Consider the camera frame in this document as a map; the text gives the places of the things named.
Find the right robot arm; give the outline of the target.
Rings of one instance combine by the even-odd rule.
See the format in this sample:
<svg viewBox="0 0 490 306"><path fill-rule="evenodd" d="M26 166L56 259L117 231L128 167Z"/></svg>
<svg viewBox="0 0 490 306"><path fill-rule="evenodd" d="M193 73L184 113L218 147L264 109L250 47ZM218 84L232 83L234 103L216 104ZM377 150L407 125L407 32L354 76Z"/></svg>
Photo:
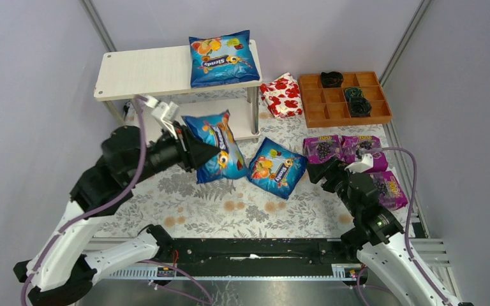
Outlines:
<svg viewBox="0 0 490 306"><path fill-rule="evenodd" d="M387 286L402 305L464 305L416 252L401 223L384 207L368 173L338 159L307 166L312 183L343 202L354 227L341 235L355 258Z"/></svg>

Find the blue Slendy candy bag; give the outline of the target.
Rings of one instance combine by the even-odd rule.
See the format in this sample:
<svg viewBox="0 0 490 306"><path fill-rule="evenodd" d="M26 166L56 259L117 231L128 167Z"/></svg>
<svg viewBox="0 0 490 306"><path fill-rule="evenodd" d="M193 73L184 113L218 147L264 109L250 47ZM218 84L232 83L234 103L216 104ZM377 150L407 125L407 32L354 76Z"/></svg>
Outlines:
<svg viewBox="0 0 490 306"><path fill-rule="evenodd" d="M182 119L198 140L219 149L214 157L197 170L199 184L219 179L236 180L246 176L248 168L228 124L228 110L202 117L184 115Z"/></svg>
<svg viewBox="0 0 490 306"><path fill-rule="evenodd" d="M304 175L307 164L305 156L265 138L249 163L246 178L264 191L287 200Z"/></svg>

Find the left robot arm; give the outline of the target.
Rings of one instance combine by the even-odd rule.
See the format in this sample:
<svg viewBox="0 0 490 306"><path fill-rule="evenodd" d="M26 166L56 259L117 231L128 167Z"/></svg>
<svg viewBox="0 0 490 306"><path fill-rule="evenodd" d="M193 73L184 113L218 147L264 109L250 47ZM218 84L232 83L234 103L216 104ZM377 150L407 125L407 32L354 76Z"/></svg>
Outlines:
<svg viewBox="0 0 490 306"><path fill-rule="evenodd" d="M191 172L219 152L174 124L155 142L135 126L117 128L101 144L102 155L83 172L70 193L52 237L31 260L18 262L22 305L71 305L100 280L134 263L150 259L174 262L174 239L161 227L148 225L136 238L104 251L86 252L99 227L133 196L141 181L178 165Z"/></svg>

